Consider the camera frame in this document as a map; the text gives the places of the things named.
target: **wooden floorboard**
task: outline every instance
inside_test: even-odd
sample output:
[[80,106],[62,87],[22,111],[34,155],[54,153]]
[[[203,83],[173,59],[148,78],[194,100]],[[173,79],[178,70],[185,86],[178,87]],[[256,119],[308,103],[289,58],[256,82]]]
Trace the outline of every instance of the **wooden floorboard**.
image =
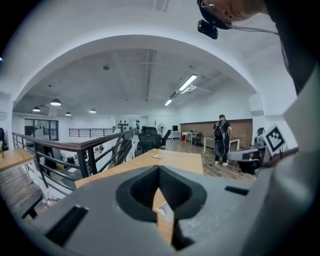
[[[0,193],[12,213],[19,214],[21,207],[38,191],[21,168],[0,172]],[[35,211],[40,214],[46,208],[46,205],[40,202]]]
[[222,160],[220,163],[215,166],[210,166],[215,160],[214,150],[207,148],[206,153],[204,153],[204,147],[200,145],[190,145],[190,142],[184,142],[182,140],[168,139],[166,141],[166,150],[184,152],[184,153],[195,153],[201,154],[203,172],[205,175],[211,175],[216,177],[223,177],[227,179],[235,180],[255,180],[256,178],[253,175],[242,173],[240,168],[236,165],[229,164],[228,166],[222,166]]

